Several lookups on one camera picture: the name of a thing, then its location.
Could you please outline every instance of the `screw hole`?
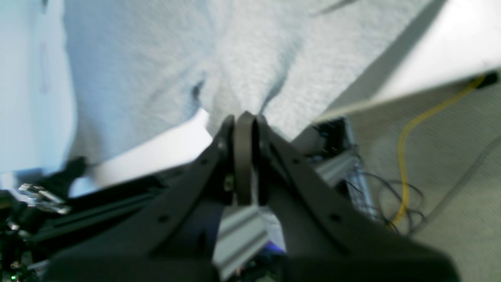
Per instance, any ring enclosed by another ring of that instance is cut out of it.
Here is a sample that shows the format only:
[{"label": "screw hole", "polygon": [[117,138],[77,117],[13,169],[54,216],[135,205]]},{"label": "screw hole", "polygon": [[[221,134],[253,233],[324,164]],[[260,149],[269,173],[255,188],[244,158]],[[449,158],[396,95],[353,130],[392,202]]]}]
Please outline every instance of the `screw hole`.
[{"label": "screw hole", "polygon": [[336,221],[336,222],[340,222],[341,221],[341,216],[339,216],[338,214],[333,213],[333,214],[331,214],[330,217],[331,217],[332,221]]},{"label": "screw hole", "polygon": [[158,222],[162,223],[169,220],[169,216],[166,214],[162,214],[161,216],[158,217]]}]

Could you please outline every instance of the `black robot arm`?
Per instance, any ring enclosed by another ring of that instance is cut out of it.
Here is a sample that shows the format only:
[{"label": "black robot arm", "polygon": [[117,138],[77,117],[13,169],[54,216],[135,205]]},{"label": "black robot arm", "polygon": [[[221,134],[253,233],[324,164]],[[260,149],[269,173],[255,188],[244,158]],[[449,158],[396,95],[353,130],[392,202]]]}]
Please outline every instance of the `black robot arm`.
[{"label": "black robot arm", "polygon": [[51,259],[44,280],[219,281],[211,258],[234,194],[239,205],[256,194],[280,220],[282,281],[457,280],[446,256],[360,214],[262,116],[249,113],[236,124],[229,116],[175,187]]}]

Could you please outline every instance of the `wire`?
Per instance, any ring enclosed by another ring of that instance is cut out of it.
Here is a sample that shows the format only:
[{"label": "wire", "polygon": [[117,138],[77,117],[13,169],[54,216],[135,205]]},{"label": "wire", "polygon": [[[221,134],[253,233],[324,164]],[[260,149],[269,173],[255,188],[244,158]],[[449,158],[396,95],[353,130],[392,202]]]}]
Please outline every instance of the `wire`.
[{"label": "wire", "polygon": [[[365,176],[370,176],[370,177],[374,177],[376,179],[378,179],[383,185],[384,187],[386,187],[392,194],[393,196],[398,200],[398,202],[401,202],[402,201],[402,198],[400,197],[400,195],[397,193],[397,191],[391,186],[391,183],[402,183],[400,180],[385,180],[384,178],[382,178],[381,176],[379,175],[376,175],[376,174],[372,174],[372,173],[362,173],[363,175]],[[412,219],[412,214],[419,214],[421,216],[421,222],[424,218],[424,214],[420,211],[418,211],[417,209],[422,205],[422,203],[424,203],[424,194],[423,192],[417,188],[416,186],[412,185],[412,184],[407,184],[409,185],[409,187],[411,187],[413,190],[415,190],[421,197],[421,201],[419,202],[419,204],[417,205],[416,209],[409,209],[407,208],[407,218],[409,220],[409,231],[410,232],[411,230],[414,229],[414,220]],[[381,191],[382,189],[379,189],[377,191],[377,197],[376,197],[376,205],[378,207],[381,207]],[[383,220],[386,219],[386,217],[383,215],[383,213],[381,212],[381,216],[383,217]],[[392,223],[391,220],[388,220],[388,222],[386,222],[386,225],[391,227],[391,225],[389,223]]]},{"label": "wire", "polygon": [[404,129],[400,133],[397,146],[398,166],[400,169],[400,177],[402,179],[402,202],[400,203],[400,209],[398,210],[397,215],[392,220],[393,224],[397,225],[398,222],[405,216],[407,203],[409,202],[409,186],[407,185],[408,178],[407,178],[407,171],[405,168],[405,158],[404,158],[405,141],[407,140],[409,133],[424,120],[428,119],[434,114],[442,111],[448,106],[458,102],[466,95],[470,94],[475,88],[477,88],[482,83],[484,79],[485,75],[478,77],[472,83],[467,85],[467,87],[463,89],[463,91],[461,91],[460,93],[454,95],[453,97],[447,99],[446,101],[420,114],[419,116],[415,117],[413,120],[411,120],[408,124],[405,125]]},{"label": "wire", "polygon": [[447,194],[438,202],[435,208],[426,216],[423,216],[423,221],[413,228],[409,232],[409,236],[414,235],[417,231],[421,230],[423,226],[430,223],[431,220],[437,217],[441,211],[451,202],[451,200],[458,194],[458,192],[470,181],[470,179],[475,175],[478,169],[481,167],[482,163],[485,161],[487,156],[494,150],[497,146],[501,144],[501,135],[496,137],[491,141],[483,150],[480,152],[478,157],[473,161],[468,170],[463,174],[463,176],[456,182],[454,186],[447,192]]},{"label": "wire", "polygon": [[[388,183],[392,184],[402,184],[401,180],[388,180]],[[420,201],[419,204],[414,209],[419,209],[423,204],[424,204],[424,193],[421,191],[421,189],[417,188],[416,186],[407,183],[410,189],[416,191],[416,193],[419,195]]]},{"label": "wire", "polygon": [[383,215],[383,213],[381,212],[380,209],[372,207],[372,206],[369,206],[369,205],[358,205],[358,207],[360,207],[360,208],[368,208],[368,209],[372,209],[372,210],[377,211],[378,212],[377,215],[363,213],[363,212],[362,212],[362,214],[364,214],[365,216],[371,217],[373,219],[382,219],[385,226],[390,227],[390,229],[392,229],[395,233],[397,233],[397,234],[400,235],[400,230],[398,230],[398,228],[395,226],[395,224],[393,224],[391,222],[391,220],[389,220],[388,218],[386,218]]},{"label": "wire", "polygon": [[360,193],[360,195],[364,196],[364,193],[362,193],[362,191],[360,191],[360,189],[358,189],[357,187],[355,187],[355,185],[353,185],[353,183],[349,182],[349,181],[346,181],[346,184],[350,185],[351,187],[353,187],[353,189],[355,189],[358,193]]}]

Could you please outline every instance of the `white towel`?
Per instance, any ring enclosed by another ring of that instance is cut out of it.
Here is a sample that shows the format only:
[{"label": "white towel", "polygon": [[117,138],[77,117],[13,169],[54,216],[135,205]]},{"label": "white towel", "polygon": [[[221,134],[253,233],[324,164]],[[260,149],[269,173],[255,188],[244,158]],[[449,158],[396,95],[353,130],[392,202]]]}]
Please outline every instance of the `white towel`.
[{"label": "white towel", "polygon": [[194,115],[294,138],[431,0],[69,0],[72,156],[112,158]]}]

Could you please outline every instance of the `gray carpet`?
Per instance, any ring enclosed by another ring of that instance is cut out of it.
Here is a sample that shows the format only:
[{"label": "gray carpet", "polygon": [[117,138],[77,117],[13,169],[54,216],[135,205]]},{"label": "gray carpet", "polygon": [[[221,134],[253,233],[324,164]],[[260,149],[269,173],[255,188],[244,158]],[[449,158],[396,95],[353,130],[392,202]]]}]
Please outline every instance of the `gray carpet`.
[{"label": "gray carpet", "polygon": [[[397,140],[411,119],[462,90],[466,82],[392,101],[349,115],[367,171],[400,179]],[[480,151],[501,134],[501,85],[477,90],[418,125],[407,139],[409,182],[425,194],[420,208],[428,214],[464,174]],[[375,192],[379,186],[370,181]],[[398,202],[382,193],[390,215]],[[419,197],[411,193],[410,206]],[[444,211],[415,239],[448,253],[462,281],[501,281],[501,146]],[[407,228],[402,221],[399,228]]]}]

